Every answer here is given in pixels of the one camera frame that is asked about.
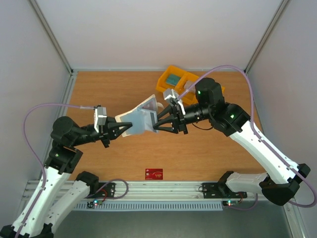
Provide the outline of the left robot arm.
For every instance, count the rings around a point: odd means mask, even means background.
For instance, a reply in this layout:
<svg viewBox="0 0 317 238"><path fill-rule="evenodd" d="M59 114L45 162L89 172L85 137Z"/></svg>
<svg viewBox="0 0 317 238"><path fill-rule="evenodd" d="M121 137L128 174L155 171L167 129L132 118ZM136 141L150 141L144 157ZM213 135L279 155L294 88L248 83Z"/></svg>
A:
<svg viewBox="0 0 317 238"><path fill-rule="evenodd" d="M103 116L96 124L78 126L67 116L53 124L52 148L44 164L41 180L21 215L12 225L0 231L2 238L52 238L67 215L77 203L86 197L99 194L98 176L83 171L71 189L56 201L64 183L74 172L83 153L76 146L101 141L108 147L127 129L130 122L116 122L115 118Z"/></svg>

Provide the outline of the red VIP card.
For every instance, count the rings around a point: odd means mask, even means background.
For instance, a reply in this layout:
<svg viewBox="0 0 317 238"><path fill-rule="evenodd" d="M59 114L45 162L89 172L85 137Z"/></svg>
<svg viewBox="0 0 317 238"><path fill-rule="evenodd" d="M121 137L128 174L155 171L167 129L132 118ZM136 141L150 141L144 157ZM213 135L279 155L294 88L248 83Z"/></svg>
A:
<svg viewBox="0 0 317 238"><path fill-rule="evenodd" d="M145 180L163 180L163 169L145 169Z"/></svg>

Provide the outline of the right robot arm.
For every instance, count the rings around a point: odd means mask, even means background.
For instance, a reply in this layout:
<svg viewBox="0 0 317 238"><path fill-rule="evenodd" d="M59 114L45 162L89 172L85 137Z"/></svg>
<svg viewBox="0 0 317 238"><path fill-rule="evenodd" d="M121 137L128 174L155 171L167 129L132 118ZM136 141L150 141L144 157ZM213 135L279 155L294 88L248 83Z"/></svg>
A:
<svg viewBox="0 0 317 238"><path fill-rule="evenodd" d="M213 129L241 145L265 169L262 174L227 171L217 183L223 198L235 192L257 193L283 206L295 196L300 183L310 173L306 164L287 159L268 141L239 105L225 102L221 85L214 79L203 78L195 85L196 104L183 106L177 100L177 92L170 88L163 96L169 105L159 113L154 129L187 133L187 125L208 120Z"/></svg>

